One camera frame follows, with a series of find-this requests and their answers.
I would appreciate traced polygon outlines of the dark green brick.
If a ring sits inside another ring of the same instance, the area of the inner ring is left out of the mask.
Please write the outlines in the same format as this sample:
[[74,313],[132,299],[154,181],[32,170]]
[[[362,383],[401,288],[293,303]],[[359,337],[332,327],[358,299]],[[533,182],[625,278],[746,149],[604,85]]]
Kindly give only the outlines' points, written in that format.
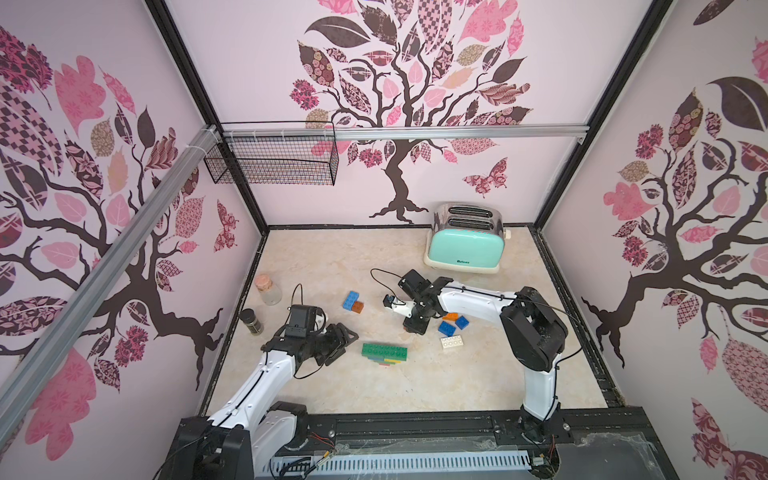
[[381,351],[383,358],[387,361],[405,362],[408,358],[408,349],[406,347],[385,345]]

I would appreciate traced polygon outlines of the green long brick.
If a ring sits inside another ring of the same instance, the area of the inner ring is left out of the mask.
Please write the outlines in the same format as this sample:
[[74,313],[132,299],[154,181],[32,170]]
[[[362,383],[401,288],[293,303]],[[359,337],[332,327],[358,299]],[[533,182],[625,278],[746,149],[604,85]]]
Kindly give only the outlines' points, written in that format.
[[385,358],[387,351],[387,346],[375,343],[364,343],[362,347],[362,355],[367,358]]

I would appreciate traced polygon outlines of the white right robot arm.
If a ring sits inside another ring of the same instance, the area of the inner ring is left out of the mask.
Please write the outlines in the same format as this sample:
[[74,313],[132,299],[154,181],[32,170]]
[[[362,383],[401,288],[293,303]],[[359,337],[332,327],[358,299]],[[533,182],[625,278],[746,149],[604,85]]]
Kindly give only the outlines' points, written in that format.
[[558,405],[557,364],[565,350],[568,330],[536,289],[484,290],[449,277],[429,281],[415,270],[401,277],[398,287],[407,298],[389,294],[383,305],[403,317],[403,327],[409,333],[423,335],[431,319],[449,313],[501,325],[515,358],[524,368],[522,410],[539,423],[550,420]]

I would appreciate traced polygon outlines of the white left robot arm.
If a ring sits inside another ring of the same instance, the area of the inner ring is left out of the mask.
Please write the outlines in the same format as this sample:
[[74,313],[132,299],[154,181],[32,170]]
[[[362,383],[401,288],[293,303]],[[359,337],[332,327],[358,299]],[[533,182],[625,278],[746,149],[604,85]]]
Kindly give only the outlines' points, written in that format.
[[243,433],[247,442],[235,452],[251,478],[284,446],[304,441],[299,430],[307,408],[278,402],[278,393],[295,378],[304,361],[314,359],[320,368],[328,366],[358,339],[356,332],[341,323],[329,324],[304,337],[288,335],[283,326],[263,345],[264,353],[250,377],[220,410],[209,416],[215,428]]

